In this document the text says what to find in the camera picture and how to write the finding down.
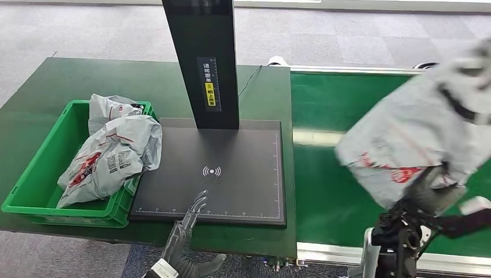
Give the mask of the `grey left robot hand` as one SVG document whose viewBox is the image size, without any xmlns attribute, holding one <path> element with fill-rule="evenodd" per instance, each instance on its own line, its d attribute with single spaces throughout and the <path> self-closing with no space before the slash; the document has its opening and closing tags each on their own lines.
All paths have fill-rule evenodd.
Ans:
<svg viewBox="0 0 491 278">
<path fill-rule="evenodd" d="M 208 190 L 201 191 L 188 207 L 184 217 L 175 221 L 162 252 L 162 258 L 177 272 L 179 277 L 211 277 L 218 272 L 227 256 L 218 254 L 212 260 L 202 263 L 193 262 L 189 256 L 192 231 L 200 210 L 207 205 Z"/>
</svg>

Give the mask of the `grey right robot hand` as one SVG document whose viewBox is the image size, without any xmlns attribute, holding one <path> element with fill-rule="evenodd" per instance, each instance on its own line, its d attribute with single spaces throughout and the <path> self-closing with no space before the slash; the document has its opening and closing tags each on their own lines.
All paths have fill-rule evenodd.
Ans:
<svg viewBox="0 0 491 278">
<path fill-rule="evenodd" d="M 467 192 L 464 185 L 446 184 L 448 173 L 444 165 L 431 166 L 419 175 L 405 190 L 405 198 L 422 212 L 439 216 L 457 203 Z"/>
</svg>

